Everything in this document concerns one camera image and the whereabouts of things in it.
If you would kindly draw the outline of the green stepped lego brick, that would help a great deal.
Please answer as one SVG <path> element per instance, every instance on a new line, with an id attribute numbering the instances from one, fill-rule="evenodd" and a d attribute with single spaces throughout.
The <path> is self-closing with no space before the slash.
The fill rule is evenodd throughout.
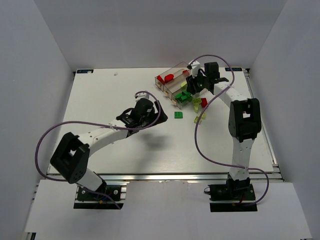
<path id="1" fill-rule="evenodd" d="M 183 91 L 182 95 L 187 97 L 187 98 L 191 98 L 192 97 L 192 94 L 190 92 L 188 92 L 188 91 Z"/>

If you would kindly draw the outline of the red flower toy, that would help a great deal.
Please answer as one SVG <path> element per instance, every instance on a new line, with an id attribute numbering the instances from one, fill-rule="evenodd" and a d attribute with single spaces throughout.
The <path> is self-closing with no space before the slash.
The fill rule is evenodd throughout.
<path id="1" fill-rule="evenodd" d="M 169 83 L 170 81 L 172 81 L 175 78 L 175 76 L 173 74 L 168 74 L 164 77 L 164 82 L 165 83 Z"/>

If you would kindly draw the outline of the red lego brick stack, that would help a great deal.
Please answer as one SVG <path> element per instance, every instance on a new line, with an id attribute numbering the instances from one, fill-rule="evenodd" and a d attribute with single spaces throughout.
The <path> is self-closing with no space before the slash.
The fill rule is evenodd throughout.
<path id="1" fill-rule="evenodd" d="M 160 75 L 158 75 L 156 78 L 157 78 L 157 80 L 158 80 L 160 83 L 162 83 L 163 85 L 166 84 L 165 81 L 163 80 L 163 78 L 162 78 Z"/>

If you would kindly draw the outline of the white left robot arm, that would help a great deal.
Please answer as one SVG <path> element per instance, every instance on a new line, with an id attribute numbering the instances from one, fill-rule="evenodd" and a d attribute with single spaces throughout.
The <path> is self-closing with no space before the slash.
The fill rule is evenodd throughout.
<path id="1" fill-rule="evenodd" d="M 50 164 L 70 184 L 78 184 L 92 192 L 105 193 L 107 183 L 88 168 L 91 155 L 119 140 L 138 133 L 142 128 L 162 124 L 168 116 L 158 101 L 139 99 L 108 127 L 99 127 L 83 134 L 68 132 L 55 149 Z"/>

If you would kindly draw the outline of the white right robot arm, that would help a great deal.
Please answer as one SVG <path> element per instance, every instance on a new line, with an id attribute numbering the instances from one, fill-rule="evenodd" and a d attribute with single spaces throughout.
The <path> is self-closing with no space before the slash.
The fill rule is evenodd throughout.
<path id="1" fill-rule="evenodd" d="M 232 162 L 226 184 L 213 192 L 217 198 L 242 198 L 250 187 L 249 164 L 251 149 L 262 129 L 260 102 L 248 98 L 234 89 L 229 80 L 220 76 L 217 62 L 207 62 L 204 69 L 198 61 L 187 66 L 190 75 L 186 78 L 187 91 L 196 94 L 206 89 L 220 98 L 229 107 L 228 130 L 233 141 Z"/>

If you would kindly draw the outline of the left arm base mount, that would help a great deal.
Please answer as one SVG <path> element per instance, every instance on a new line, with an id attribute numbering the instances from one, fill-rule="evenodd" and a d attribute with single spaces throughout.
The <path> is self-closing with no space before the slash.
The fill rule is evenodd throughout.
<path id="1" fill-rule="evenodd" d="M 120 210 L 124 205 L 126 188 L 122 185 L 107 185 L 102 194 L 92 193 L 79 186 L 73 204 L 81 210 Z"/>

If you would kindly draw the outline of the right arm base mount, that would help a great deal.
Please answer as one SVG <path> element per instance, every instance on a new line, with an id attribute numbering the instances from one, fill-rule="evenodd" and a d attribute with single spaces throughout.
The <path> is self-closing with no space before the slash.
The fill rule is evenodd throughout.
<path id="1" fill-rule="evenodd" d="M 253 185 L 239 193 L 231 193 L 225 184 L 208 185 L 203 193 L 209 196 L 211 213 L 257 212 Z"/>

